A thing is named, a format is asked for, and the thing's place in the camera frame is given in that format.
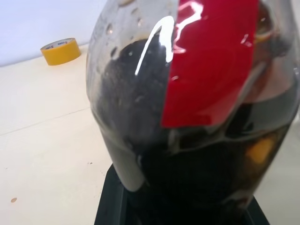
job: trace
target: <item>orange object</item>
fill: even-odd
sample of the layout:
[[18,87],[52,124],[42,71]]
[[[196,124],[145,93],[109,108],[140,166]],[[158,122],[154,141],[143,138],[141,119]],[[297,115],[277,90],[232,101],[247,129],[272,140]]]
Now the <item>orange object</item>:
[[70,62],[81,55],[75,38],[67,38],[52,42],[41,48],[49,66]]
[[261,139],[247,150],[246,155],[257,164],[263,163],[274,148],[275,141],[272,138]]

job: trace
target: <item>water droplet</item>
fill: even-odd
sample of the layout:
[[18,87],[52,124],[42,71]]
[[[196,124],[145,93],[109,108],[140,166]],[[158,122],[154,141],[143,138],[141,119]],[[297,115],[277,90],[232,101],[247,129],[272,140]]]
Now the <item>water droplet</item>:
[[249,34],[245,34],[244,38],[242,39],[242,41],[240,42],[241,44],[244,44],[247,41],[247,38],[249,37]]
[[294,68],[294,72],[295,72],[296,75],[299,75],[299,70],[298,70],[298,68],[295,67],[295,68]]
[[118,48],[114,47],[113,50],[111,51],[111,58],[113,60],[116,60],[118,58],[117,50],[118,50]]
[[135,99],[135,102],[138,103],[140,102],[142,99],[144,98],[144,96],[139,96]]
[[135,0],[118,0],[118,5],[120,7],[123,7],[123,6],[126,6],[126,5],[128,5],[129,3],[133,2],[133,1],[135,1]]
[[138,8],[135,8],[134,10],[131,11],[131,15],[135,14],[138,11]]
[[107,26],[106,33],[107,34],[112,34],[113,33],[113,26],[112,26],[111,23]]
[[141,155],[138,155],[138,157],[137,157],[137,164],[140,166],[140,167],[142,167],[142,156]]
[[178,79],[179,79],[178,76],[174,76],[174,77],[171,78],[172,81],[176,81],[176,80],[178,80]]
[[137,19],[137,25],[140,27],[143,23],[143,20],[141,18]]

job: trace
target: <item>dark liquid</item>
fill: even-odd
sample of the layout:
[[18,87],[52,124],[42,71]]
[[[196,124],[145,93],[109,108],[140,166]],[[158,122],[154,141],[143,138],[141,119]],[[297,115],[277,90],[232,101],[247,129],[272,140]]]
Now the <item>dark liquid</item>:
[[[129,191],[132,206],[143,225],[238,223],[298,107],[294,53],[282,59],[283,76],[291,79],[280,94],[242,104],[218,127],[165,129],[160,122],[170,65],[156,35],[136,76],[145,43],[126,46],[106,65],[92,105],[116,170],[121,166],[114,158],[126,155],[132,158],[121,158],[127,173],[137,169],[144,176]],[[134,176],[119,176],[135,183]]]

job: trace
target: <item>white wall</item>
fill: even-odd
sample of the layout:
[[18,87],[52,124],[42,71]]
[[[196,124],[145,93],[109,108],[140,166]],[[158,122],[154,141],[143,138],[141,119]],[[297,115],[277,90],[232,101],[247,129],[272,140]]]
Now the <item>white wall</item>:
[[56,40],[89,41],[106,0],[8,0],[0,4],[0,66],[35,58]]

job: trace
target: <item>white surface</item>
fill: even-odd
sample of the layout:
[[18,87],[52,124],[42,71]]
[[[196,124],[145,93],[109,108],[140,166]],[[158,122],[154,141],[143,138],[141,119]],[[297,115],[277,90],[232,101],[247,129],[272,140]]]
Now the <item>white surface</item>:
[[89,41],[106,0],[9,0],[0,6],[0,66],[41,55],[51,42]]
[[0,68],[2,225],[94,223],[111,160],[88,108],[81,50],[59,66],[37,58]]

